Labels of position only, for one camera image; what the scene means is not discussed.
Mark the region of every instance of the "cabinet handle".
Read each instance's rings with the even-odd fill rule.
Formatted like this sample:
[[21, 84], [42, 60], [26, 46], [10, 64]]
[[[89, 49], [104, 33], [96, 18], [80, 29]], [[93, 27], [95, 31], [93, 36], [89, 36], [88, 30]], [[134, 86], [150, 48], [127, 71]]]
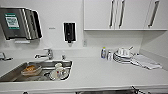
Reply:
[[155, 15], [156, 15], [156, 11], [158, 9], [158, 5], [159, 5], [159, 1], [155, 1], [155, 7], [154, 7], [154, 10], [153, 10], [153, 14], [152, 14], [152, 17], [151, 17], [151, 20], [150, 20], [150, 24], [148, 25], [149, 27], [153, 25], [153, 21], [155, 19]]
[[125, 0], [122, 0], [122, 9], [121, 9], [121, 16], [120, 16], [120, 24], [119, 24], [119, 27], [122, 25], [123, 14], [124, 14], [124, 6], [125, 6]]
[[113, 21], [113, 6], [114, 6], [114, 0], [111, 1], [111, 18], [110, 18], [110, 27], [112, 26]]

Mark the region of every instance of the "stack of plates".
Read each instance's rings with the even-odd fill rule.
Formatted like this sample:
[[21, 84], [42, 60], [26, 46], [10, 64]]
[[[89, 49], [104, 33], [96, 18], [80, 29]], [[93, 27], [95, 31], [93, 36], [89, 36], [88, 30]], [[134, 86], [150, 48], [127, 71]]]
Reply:
[[113, 59], [119, 63], [130, 63], [130, 61], [132, 60], [132, 56], [122, 56], [115, 52], [113, 54]]

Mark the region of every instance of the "white plate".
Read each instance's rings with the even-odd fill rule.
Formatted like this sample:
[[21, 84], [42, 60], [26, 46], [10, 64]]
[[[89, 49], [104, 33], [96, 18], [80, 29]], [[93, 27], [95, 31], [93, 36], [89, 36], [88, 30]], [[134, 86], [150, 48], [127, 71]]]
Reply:
[[130, 56], [124, 56], [124, 55], [119, 55], [117, 52], [115, 53], [117, 56], [124, 57], [124, 58], [131, 58], [132, 54]]

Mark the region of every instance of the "paper towel dispenser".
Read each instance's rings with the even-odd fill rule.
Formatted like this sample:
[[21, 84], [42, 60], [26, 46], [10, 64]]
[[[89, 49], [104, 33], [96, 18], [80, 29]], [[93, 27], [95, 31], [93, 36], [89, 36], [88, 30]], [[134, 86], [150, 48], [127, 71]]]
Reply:
[[7, 40], [41, 38], [38, 14], [26, 8], [0, 8], [0, 24]]

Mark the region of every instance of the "faucet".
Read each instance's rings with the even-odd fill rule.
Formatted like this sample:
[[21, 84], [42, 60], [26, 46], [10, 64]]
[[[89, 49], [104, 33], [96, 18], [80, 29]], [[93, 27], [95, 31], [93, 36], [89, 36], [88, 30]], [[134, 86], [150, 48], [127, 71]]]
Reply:
[[47, 55], [35, 55], [35, 58], [41, 58], [41, 57], [48, 57], [49, 60], [53, 59], [53, 52], [51, 49], [44, 49], [44, 50], [48, 50]]

